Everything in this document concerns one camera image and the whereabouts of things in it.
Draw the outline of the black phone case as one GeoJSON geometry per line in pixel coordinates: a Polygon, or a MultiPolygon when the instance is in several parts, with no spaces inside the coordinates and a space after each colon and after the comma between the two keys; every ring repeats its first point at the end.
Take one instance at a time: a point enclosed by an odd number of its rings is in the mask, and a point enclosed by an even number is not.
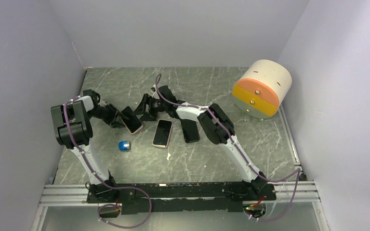
{"type": "Polygon", "coordinates": [[[181,128],[186,143],[198,142],[200,140],[198,127],[195,121],[182,119],[181,128]]]}

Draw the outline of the pink phone case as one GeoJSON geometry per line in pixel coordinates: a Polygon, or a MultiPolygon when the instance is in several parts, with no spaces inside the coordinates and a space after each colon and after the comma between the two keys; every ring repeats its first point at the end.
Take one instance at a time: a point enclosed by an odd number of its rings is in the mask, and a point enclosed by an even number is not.
{"type": "Polygon", "coordinates": [[[128,119],[121,118],[121,121],[131,134],[138,133],[144,127],[143,123],[135,115],[128,119]]]}

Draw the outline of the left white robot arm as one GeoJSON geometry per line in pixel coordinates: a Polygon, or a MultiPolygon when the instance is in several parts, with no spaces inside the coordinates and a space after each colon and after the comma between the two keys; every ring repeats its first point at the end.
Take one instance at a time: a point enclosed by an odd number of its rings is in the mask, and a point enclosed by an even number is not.
{"type": "Polygon", "coordinates": [[[57,142],[71,150],[89,176],[90,186],[106,202],[113,202],[119,195],[108,168],[93,147],[91,118],[97,118],[111,128],[123,127],[126,116],[113,104],[101,100],[94,90],[84,90],[65,104],[51,107],[53,128],[57,142]]]}

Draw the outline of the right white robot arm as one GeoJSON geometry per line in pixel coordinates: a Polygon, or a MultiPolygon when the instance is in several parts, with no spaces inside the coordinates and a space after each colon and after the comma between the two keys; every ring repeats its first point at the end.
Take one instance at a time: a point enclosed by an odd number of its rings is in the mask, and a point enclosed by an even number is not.
{"type": "Polygon", "coordinates": [[[167,85],[153,90],[158,97],[144,94],[134,110],[135,115],[140,115],[143,121],[152,121],[158,113],[166,112],[172,118],[198,122],[210,142],[220,146],[236,166],[242,181],[247,184],[246,195],[256,200],[264,194],[267,185],[264,174],[243,150],[233,122],[218,104],[199,106],[178,100],[167,85]]]}

